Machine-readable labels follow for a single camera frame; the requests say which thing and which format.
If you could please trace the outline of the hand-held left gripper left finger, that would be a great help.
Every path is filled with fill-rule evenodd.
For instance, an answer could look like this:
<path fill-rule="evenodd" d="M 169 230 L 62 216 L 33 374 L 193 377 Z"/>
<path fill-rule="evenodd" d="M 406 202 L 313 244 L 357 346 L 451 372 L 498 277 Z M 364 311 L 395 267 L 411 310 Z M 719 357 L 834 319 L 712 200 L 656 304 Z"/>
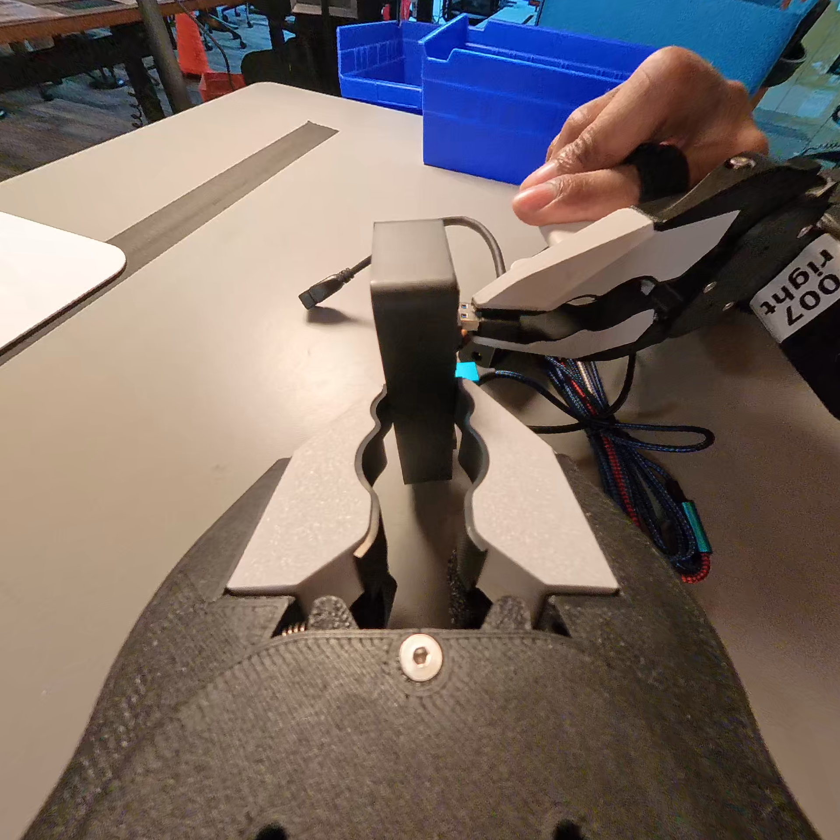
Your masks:
<path fill-rule="evenodd" d="M 385 388 L 374 388 L 294 451 L 228 592 L 291 595 L 305 613 L 335 596 L 360 627 L 388 624 L 396 582 L 374 484 L 391 423 Z"/>

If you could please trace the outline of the person's right hand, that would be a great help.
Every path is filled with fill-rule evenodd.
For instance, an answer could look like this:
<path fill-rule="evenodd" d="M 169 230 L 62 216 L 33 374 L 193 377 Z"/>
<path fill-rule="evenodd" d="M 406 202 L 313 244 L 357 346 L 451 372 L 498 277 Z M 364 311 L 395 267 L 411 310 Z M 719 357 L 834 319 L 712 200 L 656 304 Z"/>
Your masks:
<path fill-rule="evenodd" d="M 680 149 L 690 186 L 732 156 L 769 151 L 746 88 L 697 54 L 671 46 L 572 112 L 545 163 L 520 185 L 513 213 L 525 224 L 546 226 L 592 222 L 637 205 L 639 173 L 625 161 L 643 144 Z"/>

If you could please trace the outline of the wooden table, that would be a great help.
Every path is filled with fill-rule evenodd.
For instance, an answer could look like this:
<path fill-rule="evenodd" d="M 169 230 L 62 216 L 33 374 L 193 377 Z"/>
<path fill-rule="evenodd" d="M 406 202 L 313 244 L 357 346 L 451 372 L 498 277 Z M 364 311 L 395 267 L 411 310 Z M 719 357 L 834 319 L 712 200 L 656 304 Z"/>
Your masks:
<path fill-rule="evenodd" d="M 148 34 L 138 2 L 1 2 L 2 45 L 129 25 L 138 25 L 142 35 Z"/>

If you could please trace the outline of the dark grey USB hub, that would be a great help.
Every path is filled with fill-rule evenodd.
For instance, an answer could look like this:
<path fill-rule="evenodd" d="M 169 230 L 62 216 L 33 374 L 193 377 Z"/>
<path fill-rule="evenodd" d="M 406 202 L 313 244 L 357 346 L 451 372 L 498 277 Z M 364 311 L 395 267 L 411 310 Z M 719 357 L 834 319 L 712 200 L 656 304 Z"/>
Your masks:
<path fill-rule="evenodd" d="M 451 480 L 459 286 L 443 221 L 374 223 L 371 305 L 403 480 Z"/>

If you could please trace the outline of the grey metal table leg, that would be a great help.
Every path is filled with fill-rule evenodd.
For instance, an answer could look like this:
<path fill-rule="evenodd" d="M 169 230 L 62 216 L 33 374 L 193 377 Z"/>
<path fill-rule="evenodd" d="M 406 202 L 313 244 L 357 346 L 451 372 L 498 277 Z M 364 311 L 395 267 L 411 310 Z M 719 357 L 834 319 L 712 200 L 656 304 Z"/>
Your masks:
<path fill-rule="evenodd" d="M 181 113 L 193 106 L 182 71 L 172 47 L 165 16 L 157 1 L 135 1 L 145 28 L 154 63 L 165 95 L 174 113 Z"/>

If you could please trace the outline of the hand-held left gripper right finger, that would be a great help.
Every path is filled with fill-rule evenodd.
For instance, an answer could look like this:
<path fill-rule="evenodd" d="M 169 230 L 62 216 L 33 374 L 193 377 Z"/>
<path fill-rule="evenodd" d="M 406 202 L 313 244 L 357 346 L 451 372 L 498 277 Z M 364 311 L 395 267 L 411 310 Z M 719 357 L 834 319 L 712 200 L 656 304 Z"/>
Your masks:
<path fill-rule="evenodd" d="M 619 592 L 553 449 L 482 391 L 458 382 L 458 462 L 469 478 L 457 575 L 490 603 L 517 597 L 535 623 L 551 595 Z"/>

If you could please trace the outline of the large blue plastic crate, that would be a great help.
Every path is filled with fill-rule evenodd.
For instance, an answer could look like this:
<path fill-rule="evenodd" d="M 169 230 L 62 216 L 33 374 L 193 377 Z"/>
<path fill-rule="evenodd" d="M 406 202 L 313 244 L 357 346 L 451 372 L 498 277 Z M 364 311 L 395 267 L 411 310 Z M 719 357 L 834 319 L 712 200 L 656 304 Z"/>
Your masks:
<path fill-rule="evenodd" d="M 536 26 L 693 51 L 751 93 L 828 2 L 544 1 Z"/>

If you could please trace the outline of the orange traffic cone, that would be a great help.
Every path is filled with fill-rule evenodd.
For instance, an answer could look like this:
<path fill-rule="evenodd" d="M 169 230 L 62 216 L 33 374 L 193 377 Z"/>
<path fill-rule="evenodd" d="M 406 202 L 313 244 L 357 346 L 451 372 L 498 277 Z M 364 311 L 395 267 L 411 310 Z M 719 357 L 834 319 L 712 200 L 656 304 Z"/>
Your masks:
<path fill-rule="evenodd" d="M 242 74 L 229 70 L 211 70 L 193 14 L 175 15 L 175 43 L 178 66 L 184 77 L 198 82 L 198 94 L 202 102 L 210 102 L 245 87 Z"/>

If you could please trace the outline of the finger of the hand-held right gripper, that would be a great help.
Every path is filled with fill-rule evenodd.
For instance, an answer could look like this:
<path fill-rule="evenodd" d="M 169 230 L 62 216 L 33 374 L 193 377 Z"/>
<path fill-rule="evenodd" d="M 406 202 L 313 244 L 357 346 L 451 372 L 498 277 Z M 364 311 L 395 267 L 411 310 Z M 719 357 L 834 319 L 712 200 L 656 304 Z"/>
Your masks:
<path fill-rule="evenodd" d="M 624 208 L 573 233 L 548 228 L 549 246 L 476 292 L 473 308 L 549 312 L 635 278 L 677 279 L 720 243 L 738 215 L 735 210 L 658 230 L 651 217 Z"/>
<path fill-rule="evenodd" d="M 468 315 L 468 335 L 482 348 L 572 359 L 613 351 L 638 340 L 655 323 L 655 312 L 644 310 L 621 317 L 601 329 L 587 327 L 582 308 L 548 312 L 504 311 L 499 318 Z"/>

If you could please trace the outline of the blue plastic bin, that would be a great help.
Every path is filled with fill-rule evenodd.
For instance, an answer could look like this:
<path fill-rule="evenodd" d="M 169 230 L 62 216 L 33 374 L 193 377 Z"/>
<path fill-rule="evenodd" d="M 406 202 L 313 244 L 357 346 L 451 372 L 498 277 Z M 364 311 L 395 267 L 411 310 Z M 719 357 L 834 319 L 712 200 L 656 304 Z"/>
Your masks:
<path fill-rule="evenodd" d="M 421 40 L 436 28 L 435 24 L 412 20 L 338 27 L 342 97 L 421 114 L 424 56 Z"/>
<path fill-rule="evenodd" d="M 519 185 L 572 112 L 624 82 L 655 49 L 462 14 L 420 43 L 423 161 Z"/>

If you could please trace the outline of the document stand with instruction sheet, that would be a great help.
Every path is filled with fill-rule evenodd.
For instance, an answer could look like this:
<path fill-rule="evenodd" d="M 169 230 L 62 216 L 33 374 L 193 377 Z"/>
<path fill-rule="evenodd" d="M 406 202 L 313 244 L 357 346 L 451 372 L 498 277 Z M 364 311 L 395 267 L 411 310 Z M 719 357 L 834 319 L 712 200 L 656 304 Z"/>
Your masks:
<path fill-rule="evenodd" d="M 126 265 L 117 246 L 1 213 L 1 349 L 113 280 Z"/>

